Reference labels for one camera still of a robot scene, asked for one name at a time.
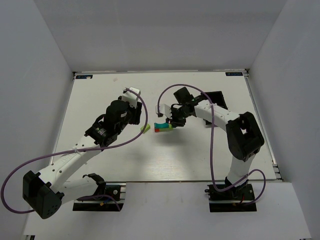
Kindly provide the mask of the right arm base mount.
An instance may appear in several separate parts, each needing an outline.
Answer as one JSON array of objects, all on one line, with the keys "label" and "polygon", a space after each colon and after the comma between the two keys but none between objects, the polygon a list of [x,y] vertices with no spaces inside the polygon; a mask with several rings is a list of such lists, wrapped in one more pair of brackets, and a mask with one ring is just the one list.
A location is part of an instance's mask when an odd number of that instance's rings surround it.
[{"label": "right arm base mount", "polygon": [[253,186],[246,184],[236,190],[229,189],[219,192],[213,185],[207,186],[204,192],[208,195],[209,211],[211,213],[242,213],[256,212],[256,203],[251,203],[255,199]]}]

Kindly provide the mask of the long green block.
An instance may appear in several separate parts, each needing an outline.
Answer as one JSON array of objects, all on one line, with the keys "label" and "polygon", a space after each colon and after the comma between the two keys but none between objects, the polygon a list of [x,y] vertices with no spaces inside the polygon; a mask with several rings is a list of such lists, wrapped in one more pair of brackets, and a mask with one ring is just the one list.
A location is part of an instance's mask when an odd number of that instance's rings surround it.
[{"label": "long green block", "polygon": [[160,132],[168,132],[168,131],[172,131],[173,128],[172,127],[166,127],[166,128],[160,128],[159,131]]}]

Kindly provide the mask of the teal arch block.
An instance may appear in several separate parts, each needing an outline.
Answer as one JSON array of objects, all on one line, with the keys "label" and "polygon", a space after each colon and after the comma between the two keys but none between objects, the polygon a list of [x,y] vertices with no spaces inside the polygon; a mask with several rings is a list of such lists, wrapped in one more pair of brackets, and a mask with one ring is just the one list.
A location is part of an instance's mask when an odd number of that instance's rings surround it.
[{"label": "teal arch block", "polygon": [[170,127],[169,123],[154,123],[154,128],[155,129],[168,129]]}]

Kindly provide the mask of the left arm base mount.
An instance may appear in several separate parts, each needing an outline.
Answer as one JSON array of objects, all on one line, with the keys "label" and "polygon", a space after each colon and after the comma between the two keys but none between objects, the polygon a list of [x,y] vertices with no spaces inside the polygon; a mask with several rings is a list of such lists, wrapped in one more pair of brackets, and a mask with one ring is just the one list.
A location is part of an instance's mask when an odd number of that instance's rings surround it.
[{"label": "left arm base mount", "polygon": [[74,212],[120,212],[126,198],[125,183],[107,183],[99,195],[85,200],[75,200]]}]

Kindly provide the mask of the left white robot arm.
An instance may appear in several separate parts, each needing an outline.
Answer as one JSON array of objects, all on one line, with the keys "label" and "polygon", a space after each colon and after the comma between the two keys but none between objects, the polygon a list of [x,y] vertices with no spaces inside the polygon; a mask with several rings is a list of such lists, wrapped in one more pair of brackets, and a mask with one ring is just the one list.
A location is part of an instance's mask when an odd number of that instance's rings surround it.
[{"label": "left white robot arm", "polygon": [[50,218],[64,203],[102,192],[106,183],[95,173],[85,174],[73,182],[67,180],[114,143],[127,125],[140,124],[143,104],[139,98],[139,91],[125,91],[85,131],[70,154],[64,153],[37,173],[30,170],[23,176],[22,197],[42,219]]}]

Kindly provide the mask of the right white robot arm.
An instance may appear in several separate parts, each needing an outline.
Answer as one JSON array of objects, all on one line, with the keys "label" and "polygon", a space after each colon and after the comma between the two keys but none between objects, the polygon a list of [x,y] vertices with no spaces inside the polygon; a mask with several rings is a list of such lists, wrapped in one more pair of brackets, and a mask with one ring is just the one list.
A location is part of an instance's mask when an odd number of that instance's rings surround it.
[{"label": "right white robot arm", "polygon": [[220,128],[226,134],[228,149],[232,155],[229,173],[223,187],[212,184],[213,192],[236,198],[248,183],[253,159],[265,140],[255,116],[251,112],[236,113],[228,109],[221,91],[201,92],[193,96],[188,85],[180,85],[174,92],[176,102],[171,105],[157,103],[156,114],[166,117],[172,128],[184,127],[187,118],[205,121],[213,131]]}]

